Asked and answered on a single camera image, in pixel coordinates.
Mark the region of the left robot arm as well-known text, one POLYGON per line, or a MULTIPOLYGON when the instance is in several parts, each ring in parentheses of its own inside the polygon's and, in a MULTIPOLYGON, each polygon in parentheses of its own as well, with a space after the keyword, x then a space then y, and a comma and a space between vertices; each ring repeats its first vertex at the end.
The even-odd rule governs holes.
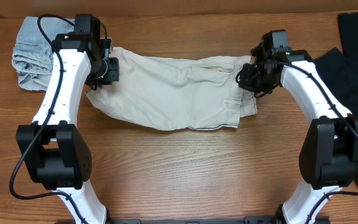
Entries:
POLYGON ((112 40, 105 25, 91 14, 77 14, 73 31, 49 40, 53 70, 44 100, 31 124, 20 125, 16 141, 21 151, 9 180, 25 165, 30 178, 46 189, 29 200, 56 195, 69 209, 75 223, 111 223, 108 209, 99 201, 90 182, 91 151, 77 129, 83 87, 97 90, 119 79, 119 61, 110 57, 112 40))

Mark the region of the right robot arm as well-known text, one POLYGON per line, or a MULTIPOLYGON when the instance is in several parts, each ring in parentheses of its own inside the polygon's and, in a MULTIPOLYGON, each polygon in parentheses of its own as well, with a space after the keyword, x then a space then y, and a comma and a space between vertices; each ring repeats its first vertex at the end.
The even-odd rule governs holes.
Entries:
POLYGON ((250 51, 236 75, 240 88, 254 97, 286 89, 310 126, 299 155, 302 179, 275 215, 245 217, 245 223, 329 223, 318 215, 334 195, 358 196, 345 187, 358 179, 358 119, 322 81, 305 50, 292 50, 285 30, 271 30, 250 51))

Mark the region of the beige khaki shorts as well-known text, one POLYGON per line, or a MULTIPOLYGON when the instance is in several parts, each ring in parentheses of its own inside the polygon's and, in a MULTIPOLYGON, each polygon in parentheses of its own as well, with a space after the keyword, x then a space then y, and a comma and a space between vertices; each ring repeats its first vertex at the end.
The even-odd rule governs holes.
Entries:
POLYGON ((241 57, 199 60, 147 57, 121 47, 119 81, 87 92, 91 104, 108 116, 141 126, 173 131, 237 128, 242 117, 257 114, 253 93, 236 82, 241 57))

